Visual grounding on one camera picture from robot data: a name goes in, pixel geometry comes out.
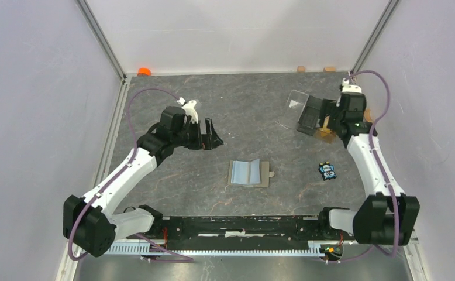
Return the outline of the olive card holder wallet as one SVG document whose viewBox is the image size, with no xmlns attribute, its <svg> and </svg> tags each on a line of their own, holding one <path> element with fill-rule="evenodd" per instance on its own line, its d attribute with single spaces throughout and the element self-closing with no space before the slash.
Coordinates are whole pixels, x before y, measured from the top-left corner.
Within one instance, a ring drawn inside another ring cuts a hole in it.
<svg viewBox="0 0 455 281">
<path fill-rule="evenodd" d="M 229 163 L 227 183 L 230 186 L 268 187 L 274 176 L 270 162 L 260 159 L 251 162 L 232 160 Z"/>
</svg>

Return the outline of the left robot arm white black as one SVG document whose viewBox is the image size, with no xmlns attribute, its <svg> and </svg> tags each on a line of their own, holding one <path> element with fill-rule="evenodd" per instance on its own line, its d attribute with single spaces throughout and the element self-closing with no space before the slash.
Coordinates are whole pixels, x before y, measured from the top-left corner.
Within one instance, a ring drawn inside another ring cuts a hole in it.
<svg viewBox="0 0 455 281">
<path fill-rule="evenodd" d="M 149 207 L 115 214 L 120 202 L 171 156 L 176 148 L 213 150 L 223 145 L 210 118 L 200 121 L 194 105 L 168 106 L 160 120 L 135 139 L 125 159 L 102 182 L 63 204 L 63 235 L 68 254 L 77 261 L 86 254 L 99 257 L 119 239 L 135 234 L 157 238 L 163 232 L 160 214 Z"/>
</svg>

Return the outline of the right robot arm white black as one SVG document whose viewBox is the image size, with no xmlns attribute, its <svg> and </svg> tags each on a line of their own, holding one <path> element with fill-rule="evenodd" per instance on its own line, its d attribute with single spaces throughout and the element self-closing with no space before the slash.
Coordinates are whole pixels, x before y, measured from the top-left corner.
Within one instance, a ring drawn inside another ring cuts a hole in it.
<svg viewBox="0 0 455 281">
<path fill-rule="evenodd" d="M 405 246 L 414 231 L 420 203 L 394 180 L 380 150 L 378 133 L 365 120 L 365 109 L 365 96 L 350 92 L 342 93 L 338 100 L 324 99 L 320 106 L 319 123 L 327 120 L 327 128 L 352 156 L 366 199 L 356 211 L 324 208 L 325 218 L 318 221 L 317 230 L 325 239 L 344 231 L 360 244 Z"/>
</svg>

